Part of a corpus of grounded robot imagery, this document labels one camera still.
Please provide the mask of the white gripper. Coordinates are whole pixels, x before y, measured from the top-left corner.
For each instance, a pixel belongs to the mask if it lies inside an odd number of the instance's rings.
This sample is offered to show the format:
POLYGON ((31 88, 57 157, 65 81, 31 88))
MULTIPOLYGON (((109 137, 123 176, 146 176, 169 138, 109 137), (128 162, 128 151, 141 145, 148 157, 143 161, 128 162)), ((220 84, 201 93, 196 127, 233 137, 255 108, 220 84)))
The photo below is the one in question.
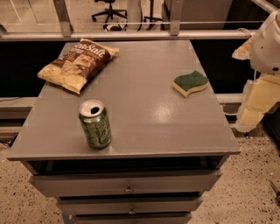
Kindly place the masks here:
POLYGON ((262 73, 256 80, 248 80, 242 92, 235 128, 250 132, 280 101, 280 10, 273 11, 249 38, 234 50, 232 57, 249 60, 256 71, 262 73))

